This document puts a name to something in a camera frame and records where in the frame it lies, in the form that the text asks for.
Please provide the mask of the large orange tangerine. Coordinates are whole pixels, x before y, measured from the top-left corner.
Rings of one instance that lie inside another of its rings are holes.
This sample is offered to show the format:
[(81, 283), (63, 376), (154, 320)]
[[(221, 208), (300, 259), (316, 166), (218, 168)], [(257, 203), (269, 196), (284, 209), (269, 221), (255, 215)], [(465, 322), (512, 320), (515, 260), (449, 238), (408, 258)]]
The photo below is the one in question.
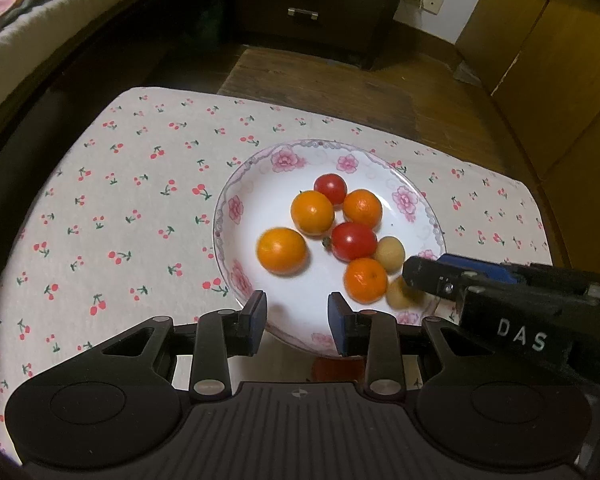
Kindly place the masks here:
[(375, 259), (358, 258), (347, 265), (343, 285), (349, 297), (358, 304), (372, 304), (385, 296), (388, 275)]

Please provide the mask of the oval red tomato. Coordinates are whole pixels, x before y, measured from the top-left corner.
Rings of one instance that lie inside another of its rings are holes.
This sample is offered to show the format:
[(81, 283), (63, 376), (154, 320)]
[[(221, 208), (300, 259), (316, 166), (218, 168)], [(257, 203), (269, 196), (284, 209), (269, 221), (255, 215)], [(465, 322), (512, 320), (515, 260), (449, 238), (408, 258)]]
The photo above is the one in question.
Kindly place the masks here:
[(337, 224), (322, 240), (323, 247), (343, 262), (371, 257), (377, 244), (373, 230), (349, 221)]

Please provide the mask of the large brown longan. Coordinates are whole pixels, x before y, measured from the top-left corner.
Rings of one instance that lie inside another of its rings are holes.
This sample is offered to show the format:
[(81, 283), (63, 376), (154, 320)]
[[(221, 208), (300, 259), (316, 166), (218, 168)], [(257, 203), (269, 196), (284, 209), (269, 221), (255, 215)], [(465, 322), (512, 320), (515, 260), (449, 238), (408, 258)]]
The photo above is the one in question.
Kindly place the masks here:
[(386, 300), (394, 310), (413, 309), (424, 304), (425, 293), (407, 285), (402, 276), (397, 276), (387, 288)]

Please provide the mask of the dark wooden nightstand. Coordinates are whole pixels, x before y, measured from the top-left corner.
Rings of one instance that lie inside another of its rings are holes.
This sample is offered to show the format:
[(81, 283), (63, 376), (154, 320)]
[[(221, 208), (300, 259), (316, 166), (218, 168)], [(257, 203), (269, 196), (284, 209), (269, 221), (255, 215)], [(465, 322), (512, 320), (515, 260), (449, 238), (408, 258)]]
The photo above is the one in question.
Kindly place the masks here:
[(370, 68), (400, 0), (208, 0), (222, 32), (241, 44)]

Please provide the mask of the beige mattress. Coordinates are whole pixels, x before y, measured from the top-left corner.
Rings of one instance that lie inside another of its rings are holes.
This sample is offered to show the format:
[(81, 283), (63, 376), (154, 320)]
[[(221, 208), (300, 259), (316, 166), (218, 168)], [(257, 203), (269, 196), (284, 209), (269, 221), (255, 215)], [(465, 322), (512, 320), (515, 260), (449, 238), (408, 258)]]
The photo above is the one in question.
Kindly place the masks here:
[(50, 0), (0, 31), (0, 107), (69, 40), (125, 0)]

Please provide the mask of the wooden wardrobe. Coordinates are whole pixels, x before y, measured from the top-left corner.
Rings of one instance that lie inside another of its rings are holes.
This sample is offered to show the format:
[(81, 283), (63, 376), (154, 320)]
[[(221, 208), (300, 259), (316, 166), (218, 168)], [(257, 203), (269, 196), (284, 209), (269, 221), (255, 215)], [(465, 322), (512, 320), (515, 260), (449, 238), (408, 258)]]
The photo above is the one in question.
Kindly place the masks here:
[(530, 162), (560, 261), (600, 272), (600, 0), (478, 0), (456, 46)]

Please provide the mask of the small round red tomato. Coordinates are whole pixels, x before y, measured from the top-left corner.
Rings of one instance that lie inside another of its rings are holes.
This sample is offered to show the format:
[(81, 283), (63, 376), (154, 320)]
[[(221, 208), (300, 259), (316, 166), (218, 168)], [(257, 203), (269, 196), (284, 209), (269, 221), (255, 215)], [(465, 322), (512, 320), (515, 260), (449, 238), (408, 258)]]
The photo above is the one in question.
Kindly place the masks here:
[(335, 207), (340, 206), (348, 194), (347, 183), (338, 174), (322, 174), (314, 181), (313, 188), (325, 195)]

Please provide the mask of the white floral plate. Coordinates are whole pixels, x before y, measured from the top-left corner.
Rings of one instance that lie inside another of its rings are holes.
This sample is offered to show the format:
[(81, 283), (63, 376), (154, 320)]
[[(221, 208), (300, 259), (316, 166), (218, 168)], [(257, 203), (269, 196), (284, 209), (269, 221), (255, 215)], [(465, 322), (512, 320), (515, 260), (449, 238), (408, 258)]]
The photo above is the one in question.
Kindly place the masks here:
[(252, 292), (268, 297), (268, 332), (285, 344), (316, 356), (338, 352), (327, 319), (331, 292), (343, 292), (346, 263), (327, 234), (306, 238), (303, 268), (288, 275), (265, 270), (257, 257), (261, 235), (294, 227), (292, 201), (312, 190), (323, 174), (343, 177), (349, 190), (370, 191), (380, 201), (378, 238), (400, 240), (407, 256), (437, 259), (445, 251), (439, 221), (424, 194), (400, 170), (362, 148), (336, 141), (298, 140), (264, 148), (232, 174), (213, 214), (214, 252), (222, 278), (244, 304)]

